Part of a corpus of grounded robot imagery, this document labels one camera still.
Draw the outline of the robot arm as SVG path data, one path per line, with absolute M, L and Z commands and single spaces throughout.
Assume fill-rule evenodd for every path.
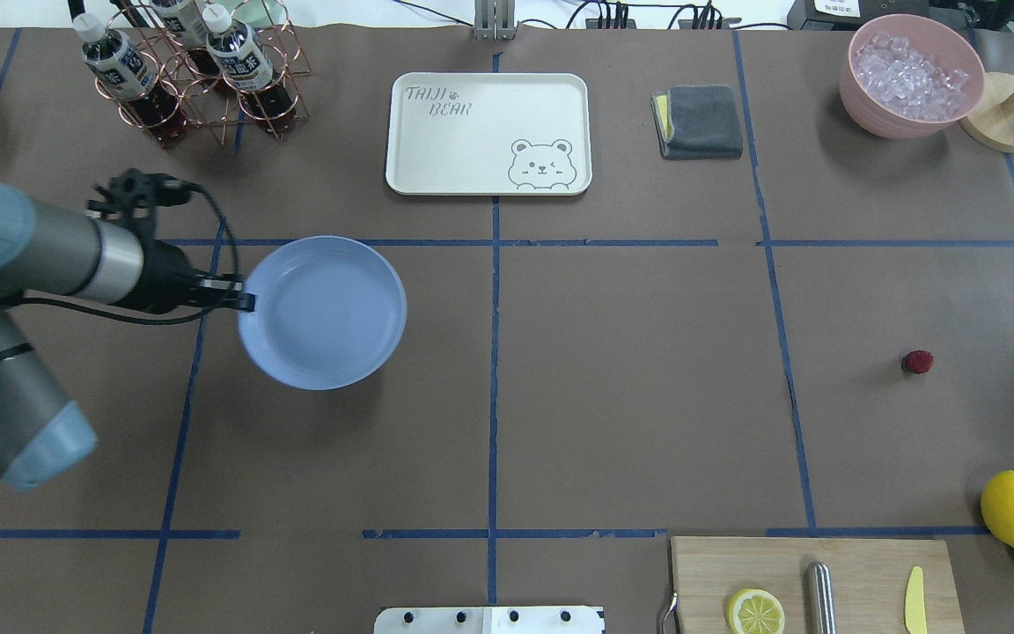
M 20 492 L 89 456 L 98 442 L 13 320 L 20 306 L 148 326 L 256 309 L 240 269 L 195 268 L 182 248 L 158 239 L 158 209 L 208 195 L 200 184 L 129 169 L 97 193 L 79 212 L 0 183 L 0 482 Z

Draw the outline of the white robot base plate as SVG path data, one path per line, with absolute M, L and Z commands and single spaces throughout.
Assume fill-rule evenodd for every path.
M 604 610 L 569 606 L 386 608 L 374 633 L 605 633 Z

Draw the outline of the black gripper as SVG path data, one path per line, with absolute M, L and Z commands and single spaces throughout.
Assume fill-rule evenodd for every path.
M 126 309 L 148 314 L 166 314 L 182 306 L 205 306 L 205 312 L 229 309 L 252 313 L 257 298 L 243 293 L 243 276 L 203 276 L 190 264 L 180 248 L 161 240 L 142 242 L 143 268 L 129 294 Z M 205 293 L 221 294 L 206 305 Z

